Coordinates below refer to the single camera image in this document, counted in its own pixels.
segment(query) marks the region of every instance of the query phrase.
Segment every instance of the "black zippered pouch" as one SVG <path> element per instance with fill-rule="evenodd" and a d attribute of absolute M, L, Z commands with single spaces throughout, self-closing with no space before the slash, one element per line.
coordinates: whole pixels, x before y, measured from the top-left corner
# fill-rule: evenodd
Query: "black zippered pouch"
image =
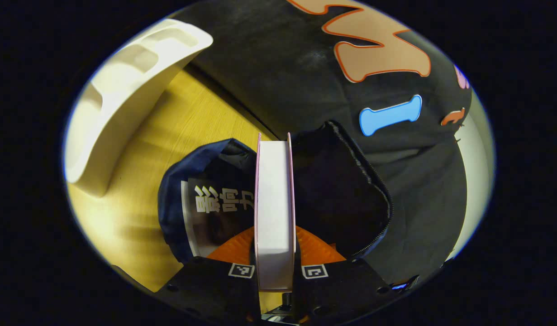
<path fill-rule="evenodd" d="M 373 250 L 390 223 L 392 200 L 346 130 L 329 120 L 316 130 L 301 132 L 292 138 L 292 155 L 296 224 L 334 244 L 347 259 Z M 194 256 L 192 246 L 199 245 L 191 243 L 197 236 L 187 233 L 194 232 L 193 228 L 198 231 L 195 225 L 187 225 L 190 215 L 206 221 L 203 227 L 210 233 L 210 245 L 219 245 L 253 225 L 253 209 L 247 204 L 241 208 L 241 201 L 236 211 L 224 211 L 220 187 L 230 185 L 241 188 L 240 192 L 253 188 L 254 162 L 253 150 L 228 139 L 198 147 L 168 169 L 158 192 L 158 216 L 177 260 L 187 262 Z M 194 190 L 194 184 L 206 189 L 215 185 L 212 189 L 217 193 L 209 191 L 210 209 L 205 212 L 199 205 L 200 196 L 206 196 L 200 192 L 205 191 Z"/>

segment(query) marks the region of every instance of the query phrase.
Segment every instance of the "zipper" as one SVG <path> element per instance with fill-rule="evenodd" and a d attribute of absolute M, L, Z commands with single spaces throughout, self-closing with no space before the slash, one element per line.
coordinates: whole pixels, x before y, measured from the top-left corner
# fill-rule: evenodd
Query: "zipper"
<path fill-rule="evenodd" d="M 355 252 L 354 254 L 351 255 L 351 258 L 353 258 L 354 256 L 357 256 L 358 254 L 365 252 L 367 249 L 369 249 L 369 247 L 371 247 L 374 243 L 377 242 L 377 240 L 379 240 L 379 238 L 387 231 L 387 229 L 389 228 L 390 225 L 390 221 L 393 219 L 393 211 L 394 211 L 394 206 L 393 206 L 393 198 L 392 196 L 390 196 L 389 194 L 389 190 L 386 187 L 385 182 L 381 179 L 381 177 L 379 176 L 379 174 L 377 173 L 377 170 L 375 170 L 375 168 L 373 167 L 373 165 L 371 165 L 371 163 L 369 162 L 369 160 L 367 160 L 367 157 L 365 157 L 365 153 L 363 153 L 363 151 L 361 150 L 361 147 L 359 147 L 357 145 L 357 143 L 355 142 L 355 140 L 353 140 L 353 138 L 351 138 L 348 135 L 347 130 L 344 128 L 344 126 L 342 126 L 341 124 L 339 124 L 336 121 L 333 120 L 328 120 L 327 121 L 328 124 L 331 125 L 331 127 L 334 128 L 341 128 L 346 136 L 349 138 L 348 140 L 351 141 L 351 143 L 354 145 L 354 149 L 357 150 L 359 152 L 359 156 L 363 159 L 363 161 L 365 161 L 368 165 L 368 167 L 371 168 L 371 171 L 374 172 L 374 175 L 377 177 L 377 180 L 379 181 L 380 185 L 381 185 L 381 189 L 379 189 L 379 191 L 381 191 L 383 193 L 383 195 L 388 198 L 388 204 L 389 204 L 389 209 L 388 209 L 388 214 L 387 214 L 387 223 L 385 225 L 385 227 L 382 229 L 382 231 L 380 233 L 378 233 L 377 237 L 375 237 L 375 239 L 373 239 L 373 241 L 371 241 L 371 243 L 369 243 L 368 246 L 365 246 L 365 248 Z M 357 163 L 359 163 L 360 165 L 363 165 L 363 163 L 361 163 L 361 161 L 359 161 L 358 159 L 355 159 L 355 161 L 357 161 Z"/>

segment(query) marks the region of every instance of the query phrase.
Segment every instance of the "wooden surface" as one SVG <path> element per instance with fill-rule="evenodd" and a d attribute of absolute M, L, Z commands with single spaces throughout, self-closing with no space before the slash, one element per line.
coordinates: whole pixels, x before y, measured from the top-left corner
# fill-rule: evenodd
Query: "wooden surface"
<path fill-rule="evenodd" d="M 107 193 L 95 198 L 67 185 L 78 224 L 109 264 L 158 291 L 182 268 L 158 223 L 165 171 L 197 147 L 223 139 L 237 138 L 256 150 L 258 132 L 262 140 L 276 140 L 198 72 L 182 70 L 125 147 Z M 275 303 L 276 297 L 265 306 L 280 305 Z"/>

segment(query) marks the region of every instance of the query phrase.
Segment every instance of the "wooden table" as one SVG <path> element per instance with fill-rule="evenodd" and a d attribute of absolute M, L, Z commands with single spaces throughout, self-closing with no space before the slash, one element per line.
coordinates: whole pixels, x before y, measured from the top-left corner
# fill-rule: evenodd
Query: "wooden table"
<path fill-rule="evenodd" d="M 186 67 L 171 81 L 121 155 L 107 193 L 96 198 L 67 184 L 74 216 L 90 244 L 110 265 L 156 292 L 181 268 L 158 223 L 158 188 L 165 171 L 204 144 L 236 138 L 256 149 L 276 140 L 212 81 Z M 262 311 L 281 304 L 261 293 Z"/>

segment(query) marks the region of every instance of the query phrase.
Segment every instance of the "orange bone print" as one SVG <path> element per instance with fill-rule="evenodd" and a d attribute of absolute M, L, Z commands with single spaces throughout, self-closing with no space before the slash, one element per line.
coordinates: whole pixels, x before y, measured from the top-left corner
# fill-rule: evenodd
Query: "orange bone print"
<path fill-rule="evenodd" d="M 339 42 L 334 52 L 345 77 L 362 82 L 369 75 L 384 72 L 417 72 L 429 76 L 431 60 L 417 46 L 396 35 L 409 31 L 405 25 L 353 0 L 287 0 L 310 14 L 325 14 L 330 6 L 356 8 L 328 21 L 322 30 L 332 35 L 363 39 L 380 45 L 357 46 Z"/>
<path fill-rule="evenodd" d="M 441 120 L 441 125 L 445 126 L 450 121 L 452 121 L 452 123 L 456 123 L 458 122 L 459 119 L 463 119 L 464 115 L 465 115 L 465 107 L 462 107 L 461 111 L 452 111 L 448 115 L 446 115 L 445 118 L 443 118 L 443 120 Z"/>

